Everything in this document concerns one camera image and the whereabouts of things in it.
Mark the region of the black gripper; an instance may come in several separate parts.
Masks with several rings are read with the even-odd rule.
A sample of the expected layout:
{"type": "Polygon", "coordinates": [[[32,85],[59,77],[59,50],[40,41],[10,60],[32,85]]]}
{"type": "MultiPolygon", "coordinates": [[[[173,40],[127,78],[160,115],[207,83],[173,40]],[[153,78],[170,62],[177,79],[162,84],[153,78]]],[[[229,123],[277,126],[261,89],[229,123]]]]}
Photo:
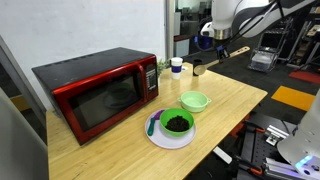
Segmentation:
{"type": "Polygon", "coordinates": [[[230,54],[227,50],[227,46],[229,45],[229,42],[230,42],[229,39],[216,41],[217,58],[219,63],[222,63],[223,59],[230,57],[230,54]]]}

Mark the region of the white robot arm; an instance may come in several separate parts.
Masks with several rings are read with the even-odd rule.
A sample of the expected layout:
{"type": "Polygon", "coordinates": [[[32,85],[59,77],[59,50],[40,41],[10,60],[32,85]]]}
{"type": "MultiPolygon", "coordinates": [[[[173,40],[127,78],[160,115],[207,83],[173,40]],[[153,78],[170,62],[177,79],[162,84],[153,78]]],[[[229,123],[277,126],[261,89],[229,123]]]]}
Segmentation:
{"type": "Polygon", "coordinates": [[[219,60],[229,57],[226,47],[239,37],[254,37],[273,24],[316,0],[211,0],[211,18],[202,36],[220,40],[215,47],[219,60]]]}

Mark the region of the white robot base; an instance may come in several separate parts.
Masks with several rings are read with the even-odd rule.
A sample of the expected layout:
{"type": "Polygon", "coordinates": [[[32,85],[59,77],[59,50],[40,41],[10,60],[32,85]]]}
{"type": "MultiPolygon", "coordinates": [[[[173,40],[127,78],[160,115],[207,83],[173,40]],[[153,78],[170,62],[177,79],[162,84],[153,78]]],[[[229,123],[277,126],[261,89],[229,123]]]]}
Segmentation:
{"type": "Polygon", "coordinates": [[[277,144],[281,156],[307,180],[320,180],[320,98],[295,130],[277,144]]]}

